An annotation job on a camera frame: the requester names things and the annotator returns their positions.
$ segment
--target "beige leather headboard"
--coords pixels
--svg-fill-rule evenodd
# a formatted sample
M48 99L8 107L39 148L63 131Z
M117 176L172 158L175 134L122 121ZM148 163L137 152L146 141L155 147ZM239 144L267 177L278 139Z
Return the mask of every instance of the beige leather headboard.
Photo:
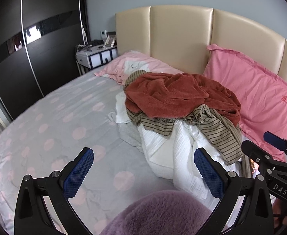
M203 73L207 46L243 52L287 82L287 40L245 17L186 5L142 7L116 14L119 55L136 50L188 73Z

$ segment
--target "pink pillowcase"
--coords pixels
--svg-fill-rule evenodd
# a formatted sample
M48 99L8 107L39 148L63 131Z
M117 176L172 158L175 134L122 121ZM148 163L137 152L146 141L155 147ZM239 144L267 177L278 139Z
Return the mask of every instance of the pink pillowcase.
M263 140L270 131L287 139L287 83L245 54L212 44L211 59L203 73L233 91L241 103L243 134L274 159L285 161L284 152Z
M164 72L170 74L183 73L160 60L137 51L128 51L111 61L103 70L96 72L95 75L98 77L101 76L114 79L119 84L124 85L128 76L136 70L145 70L155 73Z

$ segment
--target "photo frame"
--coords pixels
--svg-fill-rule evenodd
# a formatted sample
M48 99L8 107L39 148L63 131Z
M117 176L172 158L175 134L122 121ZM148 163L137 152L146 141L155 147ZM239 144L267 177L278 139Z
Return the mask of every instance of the photo frame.
M115 44L115 41L116 41L116 35L108 35L104 45L112 48Z

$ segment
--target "wardrobe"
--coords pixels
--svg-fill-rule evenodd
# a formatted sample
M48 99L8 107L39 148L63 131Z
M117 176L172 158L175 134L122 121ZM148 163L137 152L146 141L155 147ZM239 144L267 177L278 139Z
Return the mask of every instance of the wardrobe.
M80 0L1 0L0 102L12 120L80 75L85 32Z

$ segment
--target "gray polka dot bed sheet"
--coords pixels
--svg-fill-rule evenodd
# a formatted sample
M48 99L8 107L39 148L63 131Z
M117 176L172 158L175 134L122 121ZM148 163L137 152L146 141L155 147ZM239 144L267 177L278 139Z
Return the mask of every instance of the gray polka dot bed sheet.
M171 181L155 176L143 153L123 141L109 120L122 86L93 72L39 100L0 135L0 212L8 234L14 234L22 178L62 170L84 147L94 151L95 161L69 202L93 234L141 197L174 189ZM56 228L66 233L45 201Z

